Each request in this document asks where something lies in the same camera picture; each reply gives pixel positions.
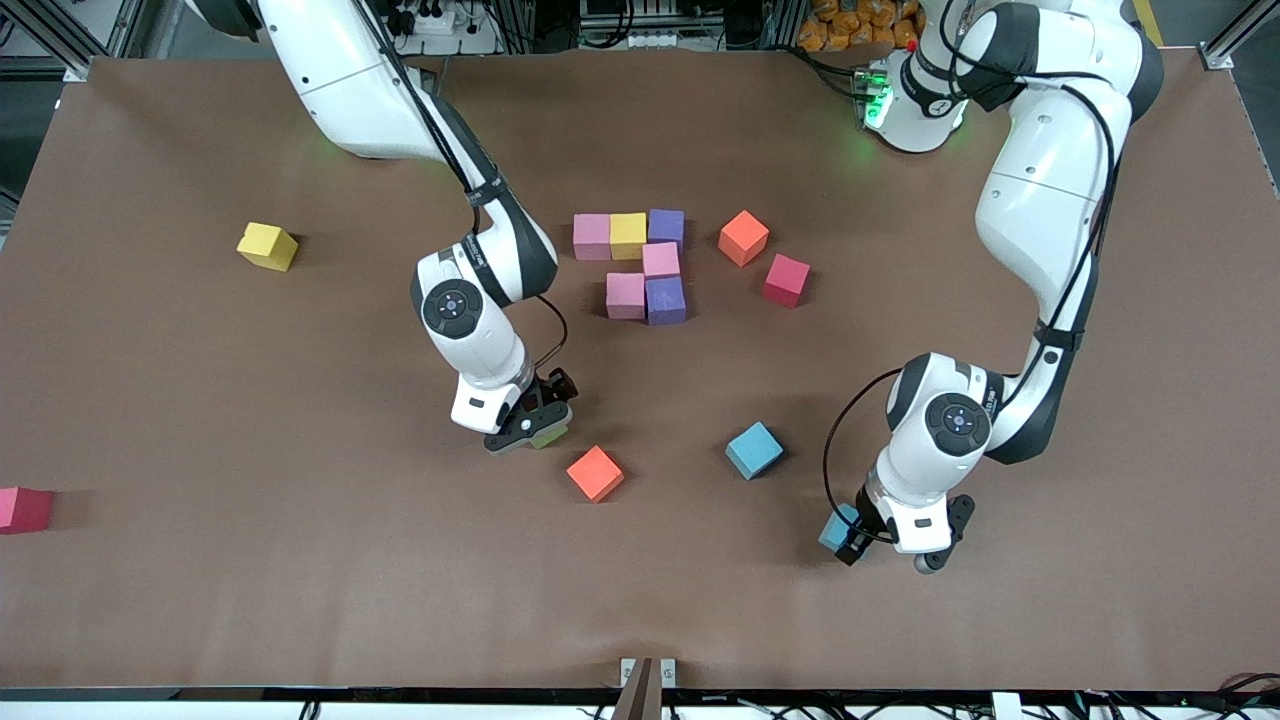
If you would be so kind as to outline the orange foam cube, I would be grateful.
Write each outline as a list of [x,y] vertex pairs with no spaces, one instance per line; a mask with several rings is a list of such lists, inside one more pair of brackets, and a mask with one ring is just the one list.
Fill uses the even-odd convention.
[[570,464],[566,474],[591,503],[604,501],[625,479],[623,469],[599,445]]
[[736,266],[746,266],[764,251],[769,228],[748,210],[740,211],[719,231],[717,247]]

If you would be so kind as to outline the brown tapered mount pole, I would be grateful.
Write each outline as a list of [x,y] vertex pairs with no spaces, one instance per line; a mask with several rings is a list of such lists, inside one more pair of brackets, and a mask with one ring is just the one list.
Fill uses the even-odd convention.
[[660,720],[660,665],[654,659],[636,659],[609,720]]

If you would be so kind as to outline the aluminium frame profile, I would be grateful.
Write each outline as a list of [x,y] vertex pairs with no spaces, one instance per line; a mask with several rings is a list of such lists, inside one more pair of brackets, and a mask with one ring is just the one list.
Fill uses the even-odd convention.
[[164,0],[0,0],[0,82],[82,82],[100,56],[141,51]]
[[1261,27],[1280,14],[1280,0],[1249,0],[1208,41],[1201,41],[1198,54],[1206,70],[1229,70],[1234,67],[1231,54]]

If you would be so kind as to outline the brown table cover sheet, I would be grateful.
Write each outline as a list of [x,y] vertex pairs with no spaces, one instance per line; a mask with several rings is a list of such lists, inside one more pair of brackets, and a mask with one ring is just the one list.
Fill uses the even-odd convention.
[[[0,685],[1215,689],[1280,673],[1280,201],[1233,78],[1190,49],[1126,143],[1052,441],[963,483],[932,577],[844,566],[829,424],[940,351],[997,372],[1036,324],[973,227],[1007,132],[892,152],[783,54],[466,58],[445,96],[562,261],[570,433],[500,456],[449,418],[416,261],[468,208],[429,161],[317,131],[274,60],[105,61],[60,99],[0,251]],[[682,210],[687,320],[611,320],[573,215]],[[717,247],[748,210],[746,266]],[[237,251],[250,222],[300,249]],[[762,296],[776,254],[803,301]],[[726,445],[783,456],[745,480]],[[591,503],[593,446],[623,482]]]

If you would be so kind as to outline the red foam cube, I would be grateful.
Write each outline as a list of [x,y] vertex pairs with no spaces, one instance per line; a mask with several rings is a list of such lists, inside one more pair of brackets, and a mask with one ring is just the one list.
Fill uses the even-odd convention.
[[0,536],[46,530],[55,493],[24,487],[0,488]]
[[804,290],[810,275],[808,263],[776,254],[762,287],[762,296],[782,307],[795,309],[803,301]]

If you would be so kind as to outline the blue foam cube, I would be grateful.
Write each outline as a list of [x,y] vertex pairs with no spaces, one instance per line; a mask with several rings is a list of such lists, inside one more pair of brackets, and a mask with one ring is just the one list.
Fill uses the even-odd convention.
[[849,503],[841,503],[828,516],[818,537],[819,544],[832,555],[852,550],[859,533],[850,527],[849,521],[856,523],[858,520],[859,511]]
[[755,480],[782,459],[785,447],[771,429],[756,421],[735,436],[724,448],[724,455],[744,480]]

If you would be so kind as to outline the pile of orange objects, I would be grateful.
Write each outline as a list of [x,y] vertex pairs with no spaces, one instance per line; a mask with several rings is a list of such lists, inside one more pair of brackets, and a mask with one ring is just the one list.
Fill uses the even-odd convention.
[[913,50],[927,20],[919,0],[808,0],[796,45],[809,53],[863,44]]

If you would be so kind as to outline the yellow foam cube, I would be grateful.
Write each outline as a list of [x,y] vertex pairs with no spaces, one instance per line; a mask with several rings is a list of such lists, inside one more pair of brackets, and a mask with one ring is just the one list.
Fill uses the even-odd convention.
[[298,249],[297,240],[283,228],[250,222],[236,251],[256,266],[288,272]]
[[646,213],[614,213],[608,215],[611,259],[639,261],[648,242]]

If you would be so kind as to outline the white power strip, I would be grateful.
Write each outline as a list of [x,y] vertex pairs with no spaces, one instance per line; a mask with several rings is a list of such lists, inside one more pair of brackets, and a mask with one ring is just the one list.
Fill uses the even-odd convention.
[[422,35],[428,37],[452,36],[457,32],[467,32],[471,26],[471,15],[458,8],[456,0],[421,0],[417,4],[402,3],[392,17],[388,18],[388,27],[393,35],[410,37]]

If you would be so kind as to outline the small metal clamp bracket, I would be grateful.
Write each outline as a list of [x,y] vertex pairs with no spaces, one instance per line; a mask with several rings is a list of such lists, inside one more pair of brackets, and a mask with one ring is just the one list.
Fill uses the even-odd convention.
[[[678,687],[677,683],[677,662],[675,659],[659,659],[655,662],[657,671],[660,674],[660,685],[666,689],[675,689]],[[620,687],[625,685],[630,679],[632,670],[636,667],[636,659],[621,659],[620,660]]]

